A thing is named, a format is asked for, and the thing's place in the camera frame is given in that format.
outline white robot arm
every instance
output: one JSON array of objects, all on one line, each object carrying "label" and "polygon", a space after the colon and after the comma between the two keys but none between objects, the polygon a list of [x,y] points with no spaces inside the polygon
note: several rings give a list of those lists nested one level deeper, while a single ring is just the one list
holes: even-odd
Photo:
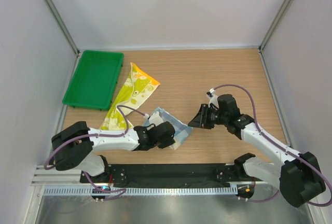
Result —
[{"label": "white robot arm", "polygon": [[148,127],[136,126],[123,134],[123,131],[105,131],[87,127],[84,121],[77,122],[52,138],[53,150],[63,146],[70,139],[84,136],[79,142],[63,146],[54,155],[58,171],[78,169],[90,176],[98,176],[108,168],[106,159],[93,154],[102,150],[149,150],[158,146],[166,148],[175,143],[174,127],[163,122],[159,112],[149,116]]},{"label": "white robot arm", "polygon": [[231,94],[216,96],[214,89],[207,93],[209,104],[202,104],[190,127],[212,129],[224,125],[228,132],[252,144],[273,163],[267,163],[247,153],[240,161],[239,173],[263,180],[280,190],[286,201],[299,207],[326,189],[323,179],[306,164],[320,172],[316,157],[310,152],[301,154],[267,133],[249,115],[241,114]]}]

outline yellow cloth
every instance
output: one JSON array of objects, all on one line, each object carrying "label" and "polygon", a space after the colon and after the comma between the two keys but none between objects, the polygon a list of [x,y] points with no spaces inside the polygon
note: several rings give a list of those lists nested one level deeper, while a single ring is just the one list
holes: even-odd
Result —
[{"label": "yellow cloth", "polygon": [[[131,72],[109,109],[102,123],[102,130],[125,130],[125,119],[116,106],[125,105],[138,109],[160,85],[158,81],[140,70],[136,64],[131,62],[130,65]],[[132,111],[124,107],[121,110],[125,115],[128,115]]]}]

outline metal floor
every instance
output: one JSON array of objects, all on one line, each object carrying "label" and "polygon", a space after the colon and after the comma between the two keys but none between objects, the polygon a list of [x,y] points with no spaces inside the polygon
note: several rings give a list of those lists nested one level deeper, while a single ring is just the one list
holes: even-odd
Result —
[{"label": "metal floor", "polygon": [[[272,196],[272,187],[256,185],[255,199]],[[68,212],[87,203],[71,214]],[[308,207],[291,207],[281,195],[267,203],[238,201],[234,195],[125,197],[95,203],[91,197],[43,197],[37,224],[312,224]]]}]

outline green tray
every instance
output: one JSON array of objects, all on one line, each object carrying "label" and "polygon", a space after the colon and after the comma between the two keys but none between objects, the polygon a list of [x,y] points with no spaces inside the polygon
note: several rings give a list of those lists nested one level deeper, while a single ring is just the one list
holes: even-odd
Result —
[{"label": "green tray", "polygon": [[122,53],[84,51],[62,103],[108,110],[122,64]]}]

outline white wall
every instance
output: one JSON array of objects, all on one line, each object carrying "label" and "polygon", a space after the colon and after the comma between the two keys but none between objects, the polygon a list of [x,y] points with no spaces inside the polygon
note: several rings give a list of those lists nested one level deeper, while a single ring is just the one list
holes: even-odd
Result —
[{"label": "white wall", "polygon": [[[331,42],[332,0],[294,0],[265,49],[292,143],[300,151],[316,155],[330,181]],[[329,198],[326,192],[320,201]],[[332,207],[321,211],[327,223],[332,223]]]},{"label": "white wall", "polygon": [[75,55],[43,0],[0,0],[0,12],[0,222],[15,224],[50,151]]},{"label": "white wall", "polygon": [[260,45],[283,0],[53,0],[80,49]]}]

